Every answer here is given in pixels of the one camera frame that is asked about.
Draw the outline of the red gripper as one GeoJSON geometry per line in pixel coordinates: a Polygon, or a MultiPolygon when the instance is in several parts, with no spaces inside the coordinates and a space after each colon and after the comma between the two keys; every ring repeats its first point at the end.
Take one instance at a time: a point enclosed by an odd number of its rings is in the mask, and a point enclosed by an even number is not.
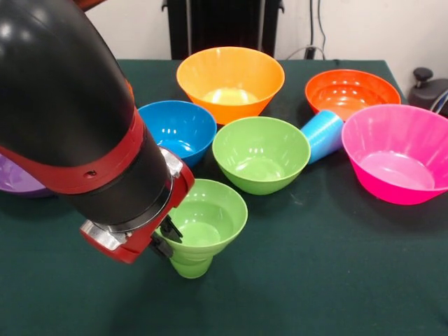
{"type": "Polygon", "coordinates": [[[185,164],[169,164],[168,167],[171,185],[169,193],[162,197],[164,202],[160,210],[142,215],[139,223],[121,225],[118,229],[87,220],[80,227],[86,241],[106,256],[127,264],[133,263],[148,247],[161,258],[171,258],[173,249],[166,239],[181,244],[183,235],[169,211],[180,205],[195,179],[185,164]]]}

